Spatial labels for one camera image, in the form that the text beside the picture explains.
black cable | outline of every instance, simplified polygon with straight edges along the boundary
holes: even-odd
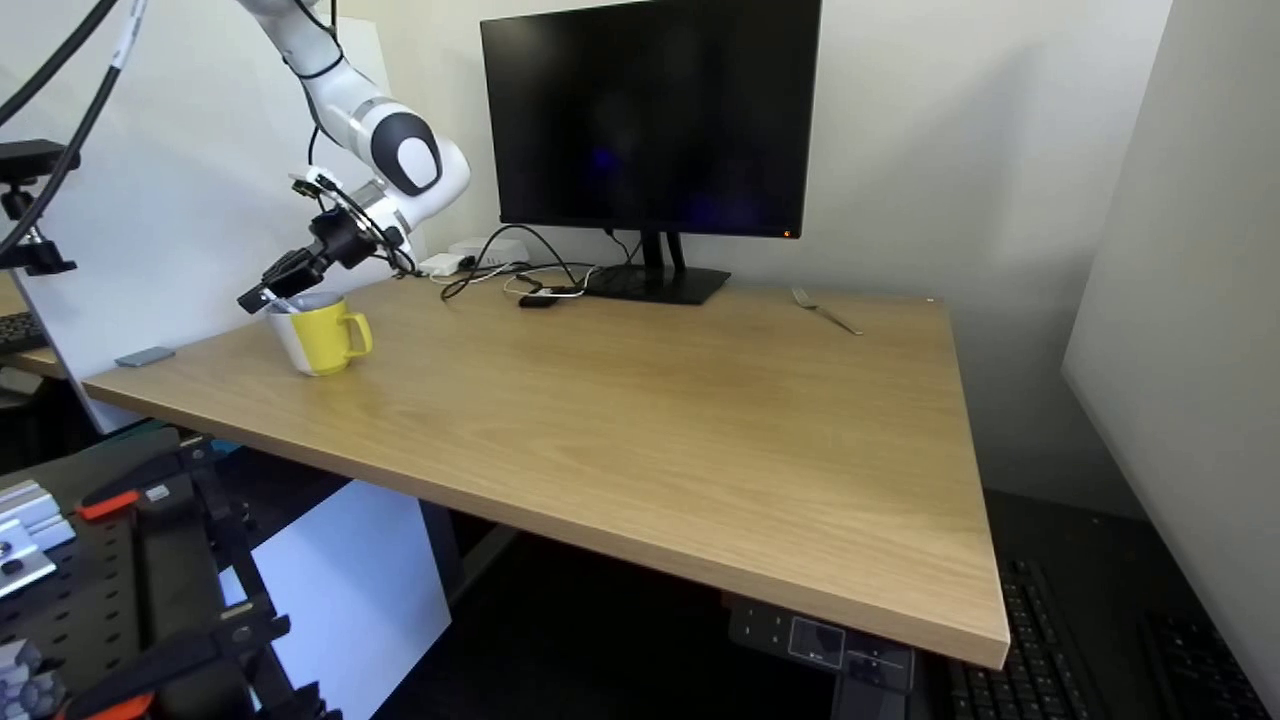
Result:
[[[85,42],[111,16],[116,0],[101,0],[85,19],[58,42],[58,49],[0,104],[0,129],[29,110],[32,98],[85,49]]]
[[[584,287],[584,280],[571,277],[569,260],[556,252],[556,243],[553,243],[542,231],[534,231],[530,226],[499,226],[499,227],[487,231],[487,242],[480,243],[477,269],[441,287],[441,300],[443,300],[443,304],[454,300],[465,287],[472,287],[472,280],[485,273],[487,247],[490,247],[499,237],[506,237],[506,231],[529,231],[530,242],[539,242],[539,243],[556,257],[556,269],[569,277],[569,283],[571,283],[571,287]]]
[[[605,237],[624,252],[624,263],[630,263],[634,260],[634,252],[645,247],[645,243],[624,243],[613,227],[605,227]]]
[[[58,192],[58,183],[67,180],[72,174],[72,160],[78,156],[87,132],[96,129],[96,117],[107,110],[111,101],[111,88],[120,80],[120,65],[111,65],[101,80],[101,88],[90,93],[87,101],[87,113],[78,117],[78,129],[72,137],[72,143],[55,156],[52,174],[48,174],[48,183],[43,192],[36,195],[36,206],[29,206],[29,213],[11,226],[11,231],[0,242],[0,257],[7,257],[43,215],[43,207],[52,206],[52,195]]]
[[[295,80],[314,80],[314,76],[323,76],[323,74],[330,74],[335,65],[348,62],[345,42],[335,37],[335,0],[326,6],[326,25],[319,25],[319,16],[314,16],[302,0],[290,0],[290,6],[335,44],[335,62],[330,62],[330,65],[323,65],[323,68],[312,74],[312,76],[295,76]],[[314,113],[307,88],[302,88],[302,101],[307,101],[307,117],[312,117],[307,165],[314,165],[314,143],[319,143],[319,132],[323,132],[323,129],[319,129],[319,113]]]
[[[556,252],[556,243],[542,231],[534,231],[530,226],[513,226],[513,227],[525,227],[529,237],[534,237],[556,257],[569,283],[578,283],[578,277],[571,277],[571,269],[562,263],[562,257]]]

desk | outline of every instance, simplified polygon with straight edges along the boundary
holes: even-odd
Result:
[[[940,304],[727,287],[705,307],[502,287],[353,296],[375,355],[302,380],[262,325],[87,393],[443,507],[1004,663],[987,507]]]
[[[11,315],[11,312],[29,312],[29,300],[17,287],[17,280],[7,273],[0,273],[0,315]],[[32,377],[64,380],[64,364],[55,359],[52,347],[17,354],[17,355],[2,355],[0,364],[32,374]]]

yellow mug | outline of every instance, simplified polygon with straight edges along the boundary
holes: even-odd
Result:
[[[270,330],[302,377],[345,374],[357,355],[373,354],[364,312],[345,300],[295,300],[295,312],[270,307]]]

floor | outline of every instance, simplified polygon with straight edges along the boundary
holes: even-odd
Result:
[[[715,594],[521,537],[381,720],[818,720],[825,674],[736,649]]]

computer monitor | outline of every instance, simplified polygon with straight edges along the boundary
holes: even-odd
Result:
[[[680,231],[795,242],[818,0],[656,0],[485,19],[502,226],[634,227],[590,296],[699,304]]]

